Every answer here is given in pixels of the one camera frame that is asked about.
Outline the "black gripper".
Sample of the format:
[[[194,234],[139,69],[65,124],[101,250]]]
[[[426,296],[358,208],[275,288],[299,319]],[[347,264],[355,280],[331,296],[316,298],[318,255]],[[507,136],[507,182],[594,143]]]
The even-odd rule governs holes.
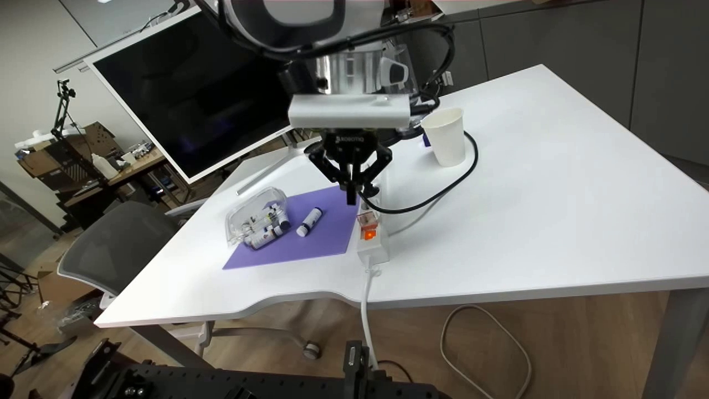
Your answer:
[[[393,152],[368,132],[327,132],[307,146],[307,157],[343,192],[348,207],[361,204],[361,188],[393,162]]]

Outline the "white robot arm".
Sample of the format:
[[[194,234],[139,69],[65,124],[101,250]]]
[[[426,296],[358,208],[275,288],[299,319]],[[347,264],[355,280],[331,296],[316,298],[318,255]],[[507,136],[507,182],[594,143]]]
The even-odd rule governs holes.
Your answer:
[[[454,27],[440,18],[388,18],[388,0],[195,0],[242,50],[281,63],[289,124],[318,132],[309,160],[355,204],[393,162],[390,137],[440,106],[454,61]],[[407,90],[396,41],[433,32],[446,54]]]

